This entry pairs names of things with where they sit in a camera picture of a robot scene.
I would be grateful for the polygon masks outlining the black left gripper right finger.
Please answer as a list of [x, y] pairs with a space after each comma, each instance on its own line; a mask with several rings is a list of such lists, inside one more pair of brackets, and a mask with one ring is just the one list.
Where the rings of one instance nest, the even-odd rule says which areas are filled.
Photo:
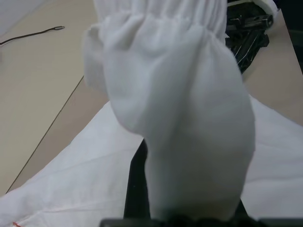
[[248, 218], [248, 214], [244, 208], [242, 201], [239, 202], [238, 207], [236, 209], [236, 218], [237, 219], [246, 219]]

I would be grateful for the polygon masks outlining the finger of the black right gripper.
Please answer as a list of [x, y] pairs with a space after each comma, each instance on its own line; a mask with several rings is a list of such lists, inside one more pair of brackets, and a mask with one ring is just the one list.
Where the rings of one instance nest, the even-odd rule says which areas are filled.
[[269, 37], [264, 31], [248, 32], [236, 52], [236, 61], [241, 73], [251, 65], [259, 50], [268, 44]]
[[232, 51], [232, 53], [236, 56], [240, 49], [240, 34], [239, 33], [231, 33], [225, 34], [225, 44]]

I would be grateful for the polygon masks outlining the white shorts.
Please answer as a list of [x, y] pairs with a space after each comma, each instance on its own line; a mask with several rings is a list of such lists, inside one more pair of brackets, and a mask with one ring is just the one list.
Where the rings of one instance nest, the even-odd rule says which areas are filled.
[[123, 216], [147, 143], [150, 214], [303, 218], [303, 126], [251, 97], [225, 44], [227, 0], [94, 0], [84, 79], [109, 102], [0, 197], [0, 227], [97, 227]]

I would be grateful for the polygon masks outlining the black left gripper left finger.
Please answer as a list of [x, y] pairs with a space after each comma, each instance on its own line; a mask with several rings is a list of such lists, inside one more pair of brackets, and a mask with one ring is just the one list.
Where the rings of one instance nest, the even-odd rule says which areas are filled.
[[147, 145], [143, 140], [130, 163], [124, 218], [151, 218], [145, 177], [147, 154]]

